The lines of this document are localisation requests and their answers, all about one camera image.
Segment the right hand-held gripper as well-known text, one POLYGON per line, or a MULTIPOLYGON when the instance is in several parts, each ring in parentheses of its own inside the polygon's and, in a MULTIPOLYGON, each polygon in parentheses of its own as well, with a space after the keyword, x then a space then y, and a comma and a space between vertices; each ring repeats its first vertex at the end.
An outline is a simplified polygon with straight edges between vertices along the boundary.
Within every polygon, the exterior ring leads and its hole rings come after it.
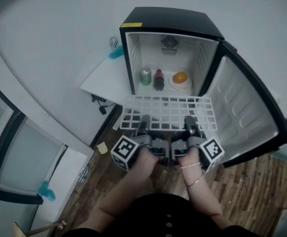
POLYGON ((171 165, 178 165, 178 159, 187 155, 189 149, 199 150, 200 165, 205 173, 219 164, 224 156, 224 150, 214 138, 206 138, 204 132, 199 131, 195 119, 185 116, 186 131, 177 132, 171 138, 171 165))

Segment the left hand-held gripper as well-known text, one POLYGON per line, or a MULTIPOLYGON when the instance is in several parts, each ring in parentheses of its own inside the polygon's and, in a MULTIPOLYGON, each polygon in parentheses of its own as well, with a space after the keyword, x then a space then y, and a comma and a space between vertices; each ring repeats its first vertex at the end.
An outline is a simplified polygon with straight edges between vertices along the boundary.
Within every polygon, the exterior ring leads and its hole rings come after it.
POLYGON ((170 161, 170 145, 163 135, 148 132, 150 128, 150 115, 143 115, 137 133, 129 138, 122 135, 111 150, 114 163, 125 171, 129 171, 136 161, 139 150, 146 146, 151 153, 159 158, 158 163, 168 165, 170 161))

